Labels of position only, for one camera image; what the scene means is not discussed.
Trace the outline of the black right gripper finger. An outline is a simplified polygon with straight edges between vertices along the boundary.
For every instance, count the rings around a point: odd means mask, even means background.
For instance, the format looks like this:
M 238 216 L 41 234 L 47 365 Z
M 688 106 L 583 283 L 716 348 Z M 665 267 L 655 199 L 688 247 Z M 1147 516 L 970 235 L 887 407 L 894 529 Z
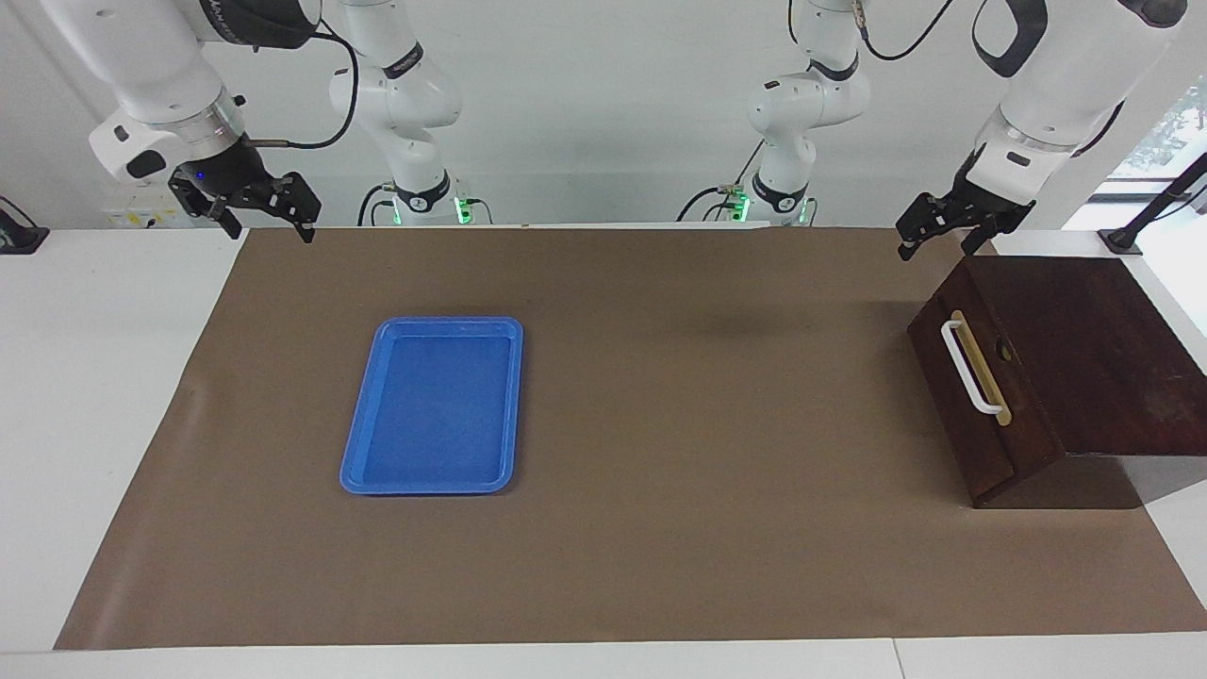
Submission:
M 315 224 L 321 213 L 321 201 L 299 172 L 287 172 L 269 185 L 269 213 L 292 224 L 302 242 L 310 244 L 316 235 Z
M 241 222 L 227 206 L 225 199 L 211 199 L 203 191 L 196 188 L 192 182 L 170 182 L 173 197 L 177 199 L 180 206 L 189 215 L 189 218 L 211 221 L 218 226 L 225 235 L 231 240 L 237 240 L 241 235 Z

